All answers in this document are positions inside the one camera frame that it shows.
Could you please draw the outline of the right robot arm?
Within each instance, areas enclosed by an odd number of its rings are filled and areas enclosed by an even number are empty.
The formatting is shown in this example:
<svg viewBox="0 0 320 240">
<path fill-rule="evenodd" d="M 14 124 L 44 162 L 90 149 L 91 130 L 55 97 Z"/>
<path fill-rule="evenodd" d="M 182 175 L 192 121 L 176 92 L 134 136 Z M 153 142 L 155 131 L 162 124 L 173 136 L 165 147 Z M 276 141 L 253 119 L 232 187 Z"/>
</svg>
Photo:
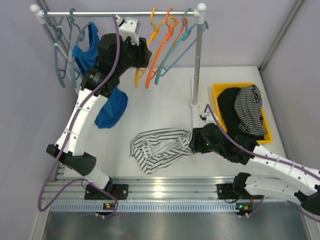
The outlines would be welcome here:
<svg viewBox="0 0 320 240">
<path fill-rule="evenodd" d="M 194 154 L 213 152 L 231 163 L 259 169 L 271 178 L 238 173 L 232 191 L 238 198 L 266 196 L 283 199 L 320 214 L 320 172 L 272 153 L 245 135 L 228 135 L 214 123 L 192 130 L 189 144 Z"/>
</svg>

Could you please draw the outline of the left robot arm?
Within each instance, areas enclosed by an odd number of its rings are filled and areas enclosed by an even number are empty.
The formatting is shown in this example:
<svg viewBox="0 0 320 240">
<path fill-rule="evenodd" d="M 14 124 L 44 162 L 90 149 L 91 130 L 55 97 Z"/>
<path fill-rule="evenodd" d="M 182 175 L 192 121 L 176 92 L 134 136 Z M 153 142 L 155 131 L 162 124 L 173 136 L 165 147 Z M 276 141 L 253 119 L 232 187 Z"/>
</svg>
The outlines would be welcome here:
<svg viewBox="0 0 320 240">
<path fill-rule="evenodd" d="M 85 152 L 85 145 L 121 75 L 131 67 L 146 67 L 152 53 L 144 37 L 134 43 L 129 36 L 122 38 L 114 33 L 102 36 L 97 51 L 93 66 L 84 73 L 76 105 L 63 133 L 56 143 L 47 146 L 46 152 L 94 184 L 97 195 L 107 199 L 113 194 L 112 180 L 99 169 L 96 157 Z"/>
</svg>

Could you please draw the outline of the white black-striped tank top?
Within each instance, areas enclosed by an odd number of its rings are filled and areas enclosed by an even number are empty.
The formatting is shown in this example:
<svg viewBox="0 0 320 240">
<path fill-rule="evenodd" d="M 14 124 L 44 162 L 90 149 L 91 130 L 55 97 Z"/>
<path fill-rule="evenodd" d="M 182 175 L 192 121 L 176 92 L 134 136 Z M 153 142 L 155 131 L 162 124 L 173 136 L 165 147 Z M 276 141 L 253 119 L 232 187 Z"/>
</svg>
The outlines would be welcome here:
<svg viewBox="0 0 320 240">
<path fill-rule="evenodd" d="M 130 156 L 146 174 L 167 168 L 179 158 L 193 155 L 192 133 L 179 128 L 161 128 L 137 134 L 130 141 Z"/>
</svg>

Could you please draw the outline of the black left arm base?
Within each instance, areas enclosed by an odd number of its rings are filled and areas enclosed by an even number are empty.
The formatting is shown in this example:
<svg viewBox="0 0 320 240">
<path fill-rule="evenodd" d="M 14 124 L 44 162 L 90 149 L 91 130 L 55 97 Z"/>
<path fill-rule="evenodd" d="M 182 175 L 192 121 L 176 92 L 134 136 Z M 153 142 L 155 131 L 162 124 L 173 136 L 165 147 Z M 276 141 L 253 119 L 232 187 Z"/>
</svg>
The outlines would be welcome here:
<svg viewBox="0 0 320 240">
<path fill-rule="evenodd" d="M 129 193 L 128 184 L 114 184 L 110 194 L 117 200 L 126 200 Z M 111 198 L 88 184 L 85 188 L 85 200 L 111 200 Z"/>
</svg>

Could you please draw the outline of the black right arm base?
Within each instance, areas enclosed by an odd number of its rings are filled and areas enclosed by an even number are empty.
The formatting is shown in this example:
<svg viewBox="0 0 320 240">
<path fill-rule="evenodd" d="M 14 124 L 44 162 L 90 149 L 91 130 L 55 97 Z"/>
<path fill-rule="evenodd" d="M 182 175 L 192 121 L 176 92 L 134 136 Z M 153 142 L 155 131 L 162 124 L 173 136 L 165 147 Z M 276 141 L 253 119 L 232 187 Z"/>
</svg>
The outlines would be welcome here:
<svg viewBox="0 0 320 240">
<path fill-rule="evenodd" d="M 239 192 L 234 189 L 232 183 L 220 183 L 216 185 L 219 200 L 249 200 L 248 193 Z"/>
</svg>

